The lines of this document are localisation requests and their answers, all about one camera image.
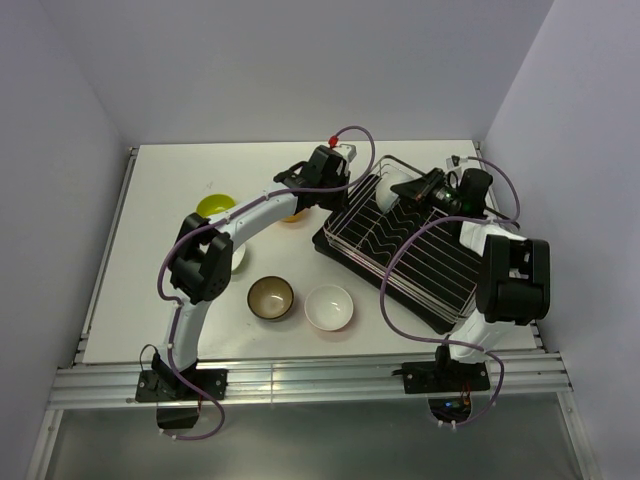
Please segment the white ribbed bowl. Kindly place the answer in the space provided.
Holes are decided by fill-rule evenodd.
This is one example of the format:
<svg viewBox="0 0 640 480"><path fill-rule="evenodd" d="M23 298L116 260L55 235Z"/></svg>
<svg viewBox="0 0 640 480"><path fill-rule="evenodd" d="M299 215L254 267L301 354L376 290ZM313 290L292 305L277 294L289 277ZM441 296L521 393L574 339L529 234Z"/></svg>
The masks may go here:
<svg viewBox="0 0 640 480"><path fill-rule="evenodd" d="M376 205L381 213L387 213L398 199L398 195L392 191L392 187L411 180L412 177L410 175L395 170L381 176L375 191Z"/></svg>

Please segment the white bowl orange outside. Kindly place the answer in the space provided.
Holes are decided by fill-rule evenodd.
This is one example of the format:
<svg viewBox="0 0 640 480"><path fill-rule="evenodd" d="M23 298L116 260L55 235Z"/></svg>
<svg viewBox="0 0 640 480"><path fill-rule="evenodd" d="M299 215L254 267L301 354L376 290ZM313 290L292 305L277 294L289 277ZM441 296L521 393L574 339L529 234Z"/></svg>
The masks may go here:
<svg viewBox="0 0 640 480"><path fill-rule="evenodd" d="M304 313L315 328L333 332L349 324L354 313L354 303L343 288L337 285L321 285L307 295Z"/></svg>

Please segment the brown patterned bowl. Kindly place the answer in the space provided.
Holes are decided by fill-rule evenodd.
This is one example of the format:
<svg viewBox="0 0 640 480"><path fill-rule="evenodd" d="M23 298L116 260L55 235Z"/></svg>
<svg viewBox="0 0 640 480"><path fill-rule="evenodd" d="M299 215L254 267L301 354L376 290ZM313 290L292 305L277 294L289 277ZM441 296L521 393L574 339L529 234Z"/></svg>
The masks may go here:
<svg viewBox="0 0 640 480"><path fill-rule="evenodd" d="M293 307L294 300L292 286L278 276L256 280L247 293L247 305L251 313L266 321L284 318Z"/></svg>

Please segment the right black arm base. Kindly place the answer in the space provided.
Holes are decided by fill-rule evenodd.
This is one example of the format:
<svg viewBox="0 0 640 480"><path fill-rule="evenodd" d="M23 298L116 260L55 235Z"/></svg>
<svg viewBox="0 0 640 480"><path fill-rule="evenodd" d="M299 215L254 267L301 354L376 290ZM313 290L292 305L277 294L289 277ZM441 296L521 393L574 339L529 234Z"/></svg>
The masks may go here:
<svg viewBox="0 0 640 480"><path fill-rule="evenodd" d="M404 393L447 394L428 398L431 414L444 423L467 421L472 413L471 394L488 391L490 380L484 363L460 364L449 360L405 362L392 376L402 379Z"/></svg>

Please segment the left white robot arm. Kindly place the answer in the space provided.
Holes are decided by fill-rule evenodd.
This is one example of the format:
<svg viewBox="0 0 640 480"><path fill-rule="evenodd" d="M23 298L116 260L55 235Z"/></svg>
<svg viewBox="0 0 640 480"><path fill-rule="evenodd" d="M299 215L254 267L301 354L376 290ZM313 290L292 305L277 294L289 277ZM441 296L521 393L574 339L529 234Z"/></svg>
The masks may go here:
<svg viewBox="0 0 640 480"><path fill-rule="evenodd" d="M277 174L256 199L212 217L186 217L157 277L160 298L175 304L160 361L159 388L183 399L195 386L198 342L213 300L228 287L232 257L249 239L306 209L336 211L346 203L356 147L320 145L307 161Z"/></svg>

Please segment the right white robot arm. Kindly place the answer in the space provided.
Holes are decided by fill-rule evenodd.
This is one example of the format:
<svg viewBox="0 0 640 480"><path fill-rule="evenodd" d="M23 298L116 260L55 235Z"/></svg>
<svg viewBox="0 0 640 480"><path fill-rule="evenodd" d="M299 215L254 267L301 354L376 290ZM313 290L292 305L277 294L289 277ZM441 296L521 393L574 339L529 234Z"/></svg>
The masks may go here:
<svg viewBox="0 0 640 480"><path fill-rule="evenodd" d="M392 198L421 214L431 210L444 216L428 221L392 258L395 265L415 240L441 226L464 250L480 257L475 289L475 309L443 340L433 365L435 383L452 390L468 374L467 366L488 356L501 338L515 327L544 318L550 307L550 246L504 228L505 219L485 213L486 196L493 177L482 169L469 168L453 186L448 175L435 168L417 179L393 182Z"/></svg>

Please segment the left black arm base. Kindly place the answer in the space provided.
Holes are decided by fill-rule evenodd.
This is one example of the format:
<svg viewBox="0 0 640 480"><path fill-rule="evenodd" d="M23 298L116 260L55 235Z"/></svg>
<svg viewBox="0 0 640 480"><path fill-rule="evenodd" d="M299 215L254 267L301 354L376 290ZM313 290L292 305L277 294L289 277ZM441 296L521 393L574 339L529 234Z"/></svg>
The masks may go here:
<svg viewBox="0 0 640 480"><path fill-rule="evenodd" d="M228 371L226 369L196 369L187 378L216 400L225 397ZM173 379L167 384L153 370L139 375L134 400L138 404L156 405L157 425L165 430L188 430L199 420L205 397Z"/></svg>

